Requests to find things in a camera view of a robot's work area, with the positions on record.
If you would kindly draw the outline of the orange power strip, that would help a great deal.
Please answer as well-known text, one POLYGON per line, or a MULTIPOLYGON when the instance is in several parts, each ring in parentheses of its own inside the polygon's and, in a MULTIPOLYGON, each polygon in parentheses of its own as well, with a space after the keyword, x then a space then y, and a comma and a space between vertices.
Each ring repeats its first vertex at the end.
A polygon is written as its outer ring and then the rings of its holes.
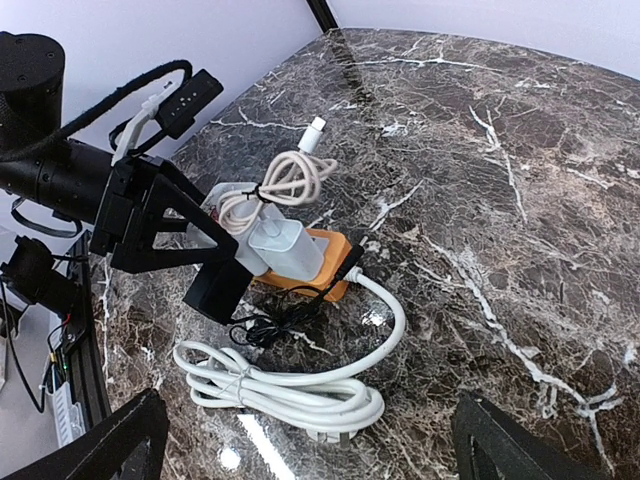
POLYGON ((253 283, 262 283, 284 290, 299 286, 314 287, 318 290, 326 289, 351 251, 352 245, 346 236, 340 232, 315 228, 307 228, 306 231, 320 247, 324 255, 324 264, 313 280, 309 282, 292 280, 269 271, 262 276, 255 277, 253 283))

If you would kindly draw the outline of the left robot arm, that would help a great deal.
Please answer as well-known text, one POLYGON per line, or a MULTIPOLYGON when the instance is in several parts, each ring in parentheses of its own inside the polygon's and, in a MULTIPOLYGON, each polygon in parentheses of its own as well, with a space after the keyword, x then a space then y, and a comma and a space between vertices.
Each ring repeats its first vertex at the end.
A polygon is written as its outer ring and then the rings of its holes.
POLYGON ((90 249, 113 268, 144 273, 198 265, 184 300, 222 325, 252 276, 237 260, 238 243, 204 209, 204 194, 170 161, 139 142, 144 124, 157 140, 176 139, 223 90, 205 70, 174 60, 116 89, 76 119, 61 120, 65 53, 39 34, 1 35, 1 187, 49 208, 79 233, 93 228, 90 249), (76 139, 120 101, 174 71, 182 81, 163 89, 137 118, 118 126, 109 150, 76 139))

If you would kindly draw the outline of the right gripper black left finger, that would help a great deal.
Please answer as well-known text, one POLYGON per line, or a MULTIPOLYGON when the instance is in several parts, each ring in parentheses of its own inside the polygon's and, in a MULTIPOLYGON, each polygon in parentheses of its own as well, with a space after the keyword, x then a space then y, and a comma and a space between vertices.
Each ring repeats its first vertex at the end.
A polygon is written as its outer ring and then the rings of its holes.
POLYGON ((147 388, 86 434, 9 479, 158 479, 169 431, 166 404, 147 388))

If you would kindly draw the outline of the white USB charger with cable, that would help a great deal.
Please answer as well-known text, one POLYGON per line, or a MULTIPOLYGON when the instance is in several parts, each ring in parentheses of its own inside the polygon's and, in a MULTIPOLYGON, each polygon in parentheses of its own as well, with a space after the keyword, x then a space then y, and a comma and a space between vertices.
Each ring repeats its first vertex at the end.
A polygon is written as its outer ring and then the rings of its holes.
POLYGON ((315 202, 322 183, 338 162, 318 158, 315 150, 326 127, 316 117, 308 125, 295 150, 278 154, 269 164, 255 194, 262 204, 258 219, 244 231, 229 232, 237 241, 236 260, 258 277, 269 271, 303 282, 320 272, 324 255, 299 220, 283 215, 284 207, 302 207, 315 202))

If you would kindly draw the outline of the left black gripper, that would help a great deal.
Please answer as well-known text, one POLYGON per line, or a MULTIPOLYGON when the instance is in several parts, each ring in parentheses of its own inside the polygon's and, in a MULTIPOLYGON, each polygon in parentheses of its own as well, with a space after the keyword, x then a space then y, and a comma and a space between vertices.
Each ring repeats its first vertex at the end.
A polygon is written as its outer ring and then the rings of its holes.
POLYGON ((111 266, 127 273, 203 263, 183 302, 212 321, 231 324, 252 274, 232 259, 238 243, 201 208, 203 201, 202 192, 171 162, 147 155, 126 157, 111 167, 89 250, 111 255, 111 266), (158 233, 185 233, 189 225, 215 246, 153 247, 158 233))

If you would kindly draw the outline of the white cube adapter with sticker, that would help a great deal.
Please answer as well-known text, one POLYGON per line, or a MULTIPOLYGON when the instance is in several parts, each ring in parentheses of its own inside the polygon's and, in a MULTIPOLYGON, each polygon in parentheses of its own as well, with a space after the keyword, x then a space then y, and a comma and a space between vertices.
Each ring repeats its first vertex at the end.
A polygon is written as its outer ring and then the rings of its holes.
POLYGON ((255 182, 216 184, 201 204, 201 209, 229 232, 239 233, 258 219, 262 204, 255 194, 255 182))

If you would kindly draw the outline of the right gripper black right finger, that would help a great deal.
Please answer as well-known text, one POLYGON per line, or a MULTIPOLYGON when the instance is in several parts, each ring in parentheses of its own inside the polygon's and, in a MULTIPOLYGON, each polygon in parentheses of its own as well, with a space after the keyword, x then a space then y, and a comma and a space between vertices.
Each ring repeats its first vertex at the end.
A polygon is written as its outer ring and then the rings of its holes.
POLYGON ((546 445, 486 398, 460 395, 452 434, 461 479, 605 479, 546 445))

